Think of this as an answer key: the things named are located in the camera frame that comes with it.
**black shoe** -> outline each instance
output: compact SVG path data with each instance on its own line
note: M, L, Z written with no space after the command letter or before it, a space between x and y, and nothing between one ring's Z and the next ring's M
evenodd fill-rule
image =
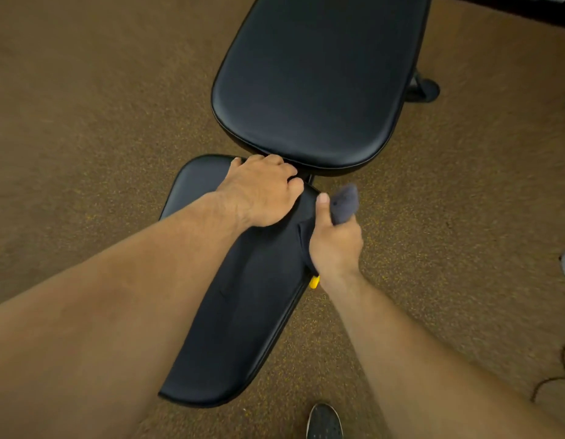
M311 408L307 439L343 439L342 423L332 406L318 403Z

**gym floor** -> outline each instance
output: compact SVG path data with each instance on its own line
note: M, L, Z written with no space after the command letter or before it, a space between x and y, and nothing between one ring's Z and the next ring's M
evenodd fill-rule
M252 2L0 0L0 302L156 221L192 157L244 155L209 94ZM441 97L405 105L373 162L316 186L355 182L370 280L527 397L561 374L565 343L565 30L434 0L418 66ZM156 400L134 437L301 437L318 400L347 437L389 437L335 310L308 291L241 397ZM539 404L565 422L565 382Z

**person's right arm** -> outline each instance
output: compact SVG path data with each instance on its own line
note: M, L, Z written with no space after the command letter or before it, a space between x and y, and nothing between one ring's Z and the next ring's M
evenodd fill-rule
M317 200L309 250L395 437L565 438L565 429L489 372L467 362L360 273L360 227L334 227Z

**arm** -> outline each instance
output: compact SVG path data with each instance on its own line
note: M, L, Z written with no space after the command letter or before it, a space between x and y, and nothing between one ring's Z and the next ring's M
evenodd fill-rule
M471 365L360 274L355 218L334 227L320 195L309 250L395 437L565 438L565 430Z
M221 262L303 190L276 155L216 192L0 305L0 437L127 435L183 345Z

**weight bench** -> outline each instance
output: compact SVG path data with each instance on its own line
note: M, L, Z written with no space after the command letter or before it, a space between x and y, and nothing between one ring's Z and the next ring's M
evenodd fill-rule
M297 225L315 213L313 176L361 168L390 138L403 102L439 95L416 70L430 2L255 1L214 81L213 113L242 147L292 163L305 192L282 221L250 228L228 252L162 397L214 407L256 376L311 278ZM161 219L215 191L232 158L188 162Z

